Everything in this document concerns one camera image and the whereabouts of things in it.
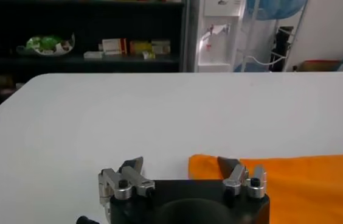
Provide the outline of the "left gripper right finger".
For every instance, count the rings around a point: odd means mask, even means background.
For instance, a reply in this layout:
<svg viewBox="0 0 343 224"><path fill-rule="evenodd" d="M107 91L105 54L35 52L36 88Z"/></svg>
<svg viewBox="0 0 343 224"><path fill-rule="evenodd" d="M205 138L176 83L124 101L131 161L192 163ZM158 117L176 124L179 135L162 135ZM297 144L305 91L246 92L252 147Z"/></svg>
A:
<svg viewBox="0 0 343 224"><path fill-rule="evenodd" d="M235 198L243 191L249 198L254 199L262 199L266 195L267 177L262 165L255 166L250 176L248 168L238 159L218 157L217 162L223 176L222 183L226 195Z"/></svg>

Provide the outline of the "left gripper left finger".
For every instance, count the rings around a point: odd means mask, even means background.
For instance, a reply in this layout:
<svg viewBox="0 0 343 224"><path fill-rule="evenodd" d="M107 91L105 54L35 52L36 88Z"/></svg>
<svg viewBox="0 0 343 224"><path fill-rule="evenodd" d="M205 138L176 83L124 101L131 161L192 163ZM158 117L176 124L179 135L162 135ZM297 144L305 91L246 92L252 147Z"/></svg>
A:
<svg viewBox="0 0 343 224"><path fill-rule="evenodd" d="M150 197L156 185L141 175L143 162L144 158L140 156L124 161L117 172L112 168L102 169L98 174L100 204L107 205L112 197L128 200L134 193Z"/></svg>

